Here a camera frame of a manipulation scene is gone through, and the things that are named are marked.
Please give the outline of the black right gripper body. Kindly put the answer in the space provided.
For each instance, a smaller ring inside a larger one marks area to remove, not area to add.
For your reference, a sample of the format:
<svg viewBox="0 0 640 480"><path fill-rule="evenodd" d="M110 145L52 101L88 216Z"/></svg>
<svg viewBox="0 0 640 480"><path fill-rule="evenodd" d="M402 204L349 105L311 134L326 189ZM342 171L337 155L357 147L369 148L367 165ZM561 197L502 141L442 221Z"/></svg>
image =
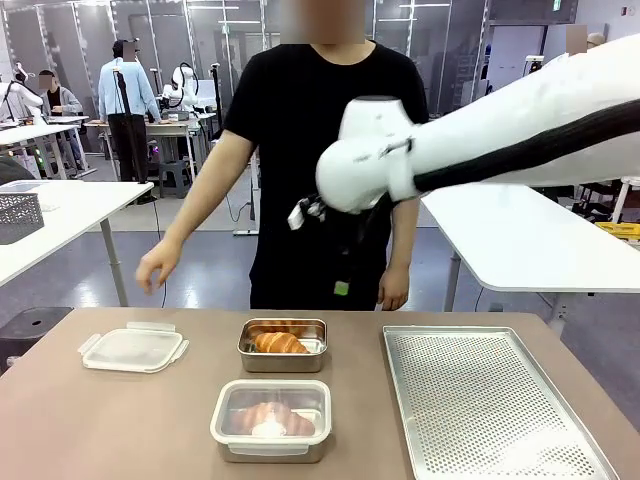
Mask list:
<svg viewBox="0 0 640 480"><path fill-rule="evenodd" d="M344 217L339 228L340 253L345 261L351 260L365 242L371 223L370 217Z"/></svg>

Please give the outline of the golden croissant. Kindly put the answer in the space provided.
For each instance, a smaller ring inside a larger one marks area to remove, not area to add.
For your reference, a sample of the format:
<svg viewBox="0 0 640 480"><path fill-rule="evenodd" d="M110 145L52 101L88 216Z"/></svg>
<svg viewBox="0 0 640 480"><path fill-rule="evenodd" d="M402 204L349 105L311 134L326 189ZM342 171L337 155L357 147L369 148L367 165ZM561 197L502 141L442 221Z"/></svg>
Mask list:
<svg viewBox="0 0 640 480"><path fill-rule="evenodd" d="M282 403L263 402L232 413L228 432L264 438L309 437L315 434L315 426Z"/></svg>
<svg viewBox="0 0 640 480"><path fill-rule="evenodd" d="M254 338L253 343L259 353L309 354L309 350L301 341L288 332L261 333Z"/></svg>

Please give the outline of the person's right forearm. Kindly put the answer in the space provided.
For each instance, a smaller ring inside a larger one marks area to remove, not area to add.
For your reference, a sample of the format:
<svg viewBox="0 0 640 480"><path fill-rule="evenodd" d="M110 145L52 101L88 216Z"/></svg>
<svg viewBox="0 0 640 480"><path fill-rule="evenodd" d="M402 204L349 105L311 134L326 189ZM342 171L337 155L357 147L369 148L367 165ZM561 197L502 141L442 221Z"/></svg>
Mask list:
<svg viewBox="0 0 640 480"><path fill-rule="evenodd" d="M162 243L181 249L188 237L224 200L245 168L243 162L220 163L215 158L208 159L166 230Z"/></svg>

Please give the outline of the person's left forearm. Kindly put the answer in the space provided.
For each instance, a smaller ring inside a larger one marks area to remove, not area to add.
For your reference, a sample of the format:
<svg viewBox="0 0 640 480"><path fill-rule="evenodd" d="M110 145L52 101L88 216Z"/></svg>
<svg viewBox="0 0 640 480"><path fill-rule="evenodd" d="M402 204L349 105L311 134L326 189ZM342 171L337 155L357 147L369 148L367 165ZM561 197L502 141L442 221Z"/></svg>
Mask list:
<svg viewBox="0 0 640 480"><path fill-rule="evenodd" d="M411 264L420 201L398 203L392 211L392 247L389 267L408 269Z"/></svg>

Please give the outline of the person's left hand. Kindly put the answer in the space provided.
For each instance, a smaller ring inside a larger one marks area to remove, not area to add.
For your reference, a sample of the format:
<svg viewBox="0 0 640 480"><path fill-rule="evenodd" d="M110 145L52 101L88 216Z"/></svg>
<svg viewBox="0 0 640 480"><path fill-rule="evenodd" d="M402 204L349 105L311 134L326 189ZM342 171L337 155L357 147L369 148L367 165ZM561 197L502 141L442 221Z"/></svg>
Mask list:
<svg viewBox="0 0 640 480"><path fill-rule="evenodd" d="M377 304L382 311L402 308L409 296L410 275L408 265L391 265L383 273L378 291Z"/></svg>

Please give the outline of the person torso black t-shirt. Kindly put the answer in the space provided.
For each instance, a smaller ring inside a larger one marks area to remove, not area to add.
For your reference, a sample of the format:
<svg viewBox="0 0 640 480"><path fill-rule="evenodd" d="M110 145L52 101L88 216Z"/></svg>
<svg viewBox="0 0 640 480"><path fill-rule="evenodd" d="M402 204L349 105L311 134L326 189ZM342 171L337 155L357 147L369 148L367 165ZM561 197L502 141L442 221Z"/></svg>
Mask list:
<svg viewBox="0 0 640 480"><path fill-rule="evenodd" d="M255 309L373 310L387 268L392 206L359 216L330 212L299 230L287 218L316 194L315 169L338 138L346 105L358 97L399 99L414 123L428 120L423 81L414 62L380 44L351 65L333 63L309 44L284 44L254 55L226 115L227 131L258 149L261 220L250 271ZM346 217L370 217L365 242L352 257L345 297L334 294L339 228Z"/></svg>

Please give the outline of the white curved-edge table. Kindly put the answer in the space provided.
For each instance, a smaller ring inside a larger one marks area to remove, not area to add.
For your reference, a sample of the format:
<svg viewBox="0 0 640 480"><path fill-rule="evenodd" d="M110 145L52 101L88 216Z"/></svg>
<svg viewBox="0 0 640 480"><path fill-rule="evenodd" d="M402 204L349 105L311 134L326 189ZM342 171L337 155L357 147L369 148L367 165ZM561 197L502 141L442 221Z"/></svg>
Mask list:
<svg viewBox="0 0 640 480"><path fill-rule="evenodd" d="M556 333L577 294L640 294L640 251L529 187L460 185L421 201L452 248L446 312L462 266L487 290L554 294Z"/></svg>

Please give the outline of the perforated metal baking tray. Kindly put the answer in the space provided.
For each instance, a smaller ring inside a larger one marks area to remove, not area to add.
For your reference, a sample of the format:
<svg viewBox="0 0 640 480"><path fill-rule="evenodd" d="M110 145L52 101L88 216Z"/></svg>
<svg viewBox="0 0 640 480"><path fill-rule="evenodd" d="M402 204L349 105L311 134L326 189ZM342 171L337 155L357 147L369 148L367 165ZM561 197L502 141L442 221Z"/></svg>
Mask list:
<svg viewBox="0 0 640 480"><path fill-rule="evenodd" d="M620 480L513 329L383 337L415 480Z"/></svg>

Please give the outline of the wood-top background table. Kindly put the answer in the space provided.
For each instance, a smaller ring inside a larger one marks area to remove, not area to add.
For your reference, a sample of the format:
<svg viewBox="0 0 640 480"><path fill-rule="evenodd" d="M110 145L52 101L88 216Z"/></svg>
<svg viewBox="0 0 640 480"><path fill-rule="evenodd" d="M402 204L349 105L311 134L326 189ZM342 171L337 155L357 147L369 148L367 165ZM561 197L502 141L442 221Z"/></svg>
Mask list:
<svg viewBox="0 0 640 480"><path fill-rule="evenodd" d="M185 120L169 119L149 123L144 116L133 115L140 167L145 162L142 150L145 148L148 138L183 138L187 148L187 162L189 168L193 171L192 176L195 176L204 162L204 154L207 153L207 150L201 147L202 141L207 139L204 131L204 122L211 119L211 115L205 114ZM109 146L114 146L118 158L120 160L128 158L134 167L126 126L123 124L123 114L117 114L106 121L90 120L87 126L99 129L104 134Z"/></svg>

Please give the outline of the black tripod stand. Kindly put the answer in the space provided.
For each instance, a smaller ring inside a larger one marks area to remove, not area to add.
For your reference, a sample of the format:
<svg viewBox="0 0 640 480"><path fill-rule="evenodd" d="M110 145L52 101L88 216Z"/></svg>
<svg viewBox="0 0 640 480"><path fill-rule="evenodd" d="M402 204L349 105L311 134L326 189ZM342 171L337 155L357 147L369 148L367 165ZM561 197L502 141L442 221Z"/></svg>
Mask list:
<svg viewBox="0 0 640 480"><path fill-rule="evenodd" d="M136 179L140 184L144 184L145 180L142 179L142 171L140 167L140 160L136 146L136 135L134 131L135 122L133 121L133 115L130 110L129 100L127 96L126 82L124 76L122 75L120 68L115 67L113 69L114 76L116 78L116 82L120 91L122 104L123 104L123 124L126 126L127 137L129 141L129 145L131 148L132 154L132 163L134 165L136 171Z"/></svg>

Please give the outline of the bystander in light blue shirt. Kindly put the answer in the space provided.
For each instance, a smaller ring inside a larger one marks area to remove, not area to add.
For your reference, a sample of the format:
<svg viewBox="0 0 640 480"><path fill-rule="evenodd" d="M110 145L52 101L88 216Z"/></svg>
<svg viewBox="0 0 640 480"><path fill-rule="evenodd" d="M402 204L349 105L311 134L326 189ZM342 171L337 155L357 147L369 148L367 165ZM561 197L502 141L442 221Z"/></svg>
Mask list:
<svg viewBox="0 0 640 480"><path fill-rule="evenodd" d="M100 120L110 120L117 114L123 114L123 104L120 91L113 73L119 67L126 82L127 96L132 115L141 115L148 120L151 116L154 122L161 120L160 112L149 79L144 68L136 59L137 45L135 41L117 39L112 46L113 59L101 67L98 97ZM141 166L142 179L148 178L148 150L147 141L142 150L145 162ZM128 158L119 159L120 178L123 182L136 179L135 168Z"/></svg>

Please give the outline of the white side table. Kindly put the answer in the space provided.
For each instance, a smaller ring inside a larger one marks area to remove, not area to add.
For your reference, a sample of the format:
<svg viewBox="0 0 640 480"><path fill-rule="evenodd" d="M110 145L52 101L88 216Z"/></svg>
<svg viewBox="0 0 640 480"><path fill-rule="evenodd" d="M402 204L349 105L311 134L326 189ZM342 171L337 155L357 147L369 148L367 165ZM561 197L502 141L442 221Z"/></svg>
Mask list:
<svg viewBox="0 0 640 480"><path fill-rule="evenodd" d="M110 217L153 188L151 183L47 180L32 189L48 208L44 226L0 245L0 287L98 225L104 239L119 305L129 305Z"/></svg>

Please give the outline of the black round stool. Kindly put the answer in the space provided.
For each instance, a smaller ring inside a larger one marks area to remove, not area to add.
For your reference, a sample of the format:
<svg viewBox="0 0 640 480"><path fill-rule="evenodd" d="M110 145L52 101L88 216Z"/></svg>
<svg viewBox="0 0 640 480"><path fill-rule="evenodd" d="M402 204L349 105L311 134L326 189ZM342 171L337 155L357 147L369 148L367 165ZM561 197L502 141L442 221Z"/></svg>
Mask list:
<svg viewBox="0 0 640 480"><path fill-rule="evenodd" d="M71 307L34 307L0 327L0 375L72 311Z"/></svg>

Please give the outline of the seated bystander grey jacket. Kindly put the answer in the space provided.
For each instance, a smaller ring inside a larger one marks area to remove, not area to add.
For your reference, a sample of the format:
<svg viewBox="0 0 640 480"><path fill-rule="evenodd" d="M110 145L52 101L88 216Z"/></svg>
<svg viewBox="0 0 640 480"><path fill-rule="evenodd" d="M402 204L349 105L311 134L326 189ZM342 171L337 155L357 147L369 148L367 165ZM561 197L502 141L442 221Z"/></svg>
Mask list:
<svg viewBox="0 0 640 480"><path fill-rule="evenodd" d="M83 106L76 96L66 87L63 87L55 73L51 70L41 70L38 75L39 88L44 90L43 114L48 117L78 116L83 112ZM71 149L76 168L83 170L81 153L76 135L71 131L64 133L65 139Z"/></svg>

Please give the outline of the white background work table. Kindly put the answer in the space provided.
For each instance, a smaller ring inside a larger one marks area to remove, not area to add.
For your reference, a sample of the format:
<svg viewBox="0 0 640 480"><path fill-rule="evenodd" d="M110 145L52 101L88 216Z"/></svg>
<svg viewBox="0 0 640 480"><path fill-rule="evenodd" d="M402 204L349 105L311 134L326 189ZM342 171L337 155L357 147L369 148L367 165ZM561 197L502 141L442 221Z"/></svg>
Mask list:
<svg viewBox="0 0 640 480"><path fill-rule="evenodd" d="M79 179L92 172L78 124L40 124L0 131L0 159L12 160L38 180Z"/></svg>

